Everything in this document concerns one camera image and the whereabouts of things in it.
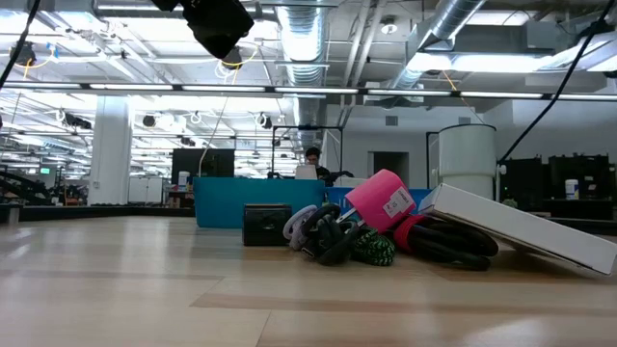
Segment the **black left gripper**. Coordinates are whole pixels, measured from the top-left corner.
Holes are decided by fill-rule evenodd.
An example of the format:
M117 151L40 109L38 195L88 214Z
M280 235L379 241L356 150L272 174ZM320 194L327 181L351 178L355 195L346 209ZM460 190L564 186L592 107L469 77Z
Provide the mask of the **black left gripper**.
M238 0L151 0L163 12L178 5L193 36L212 56L223 59L246 37L254 20Z

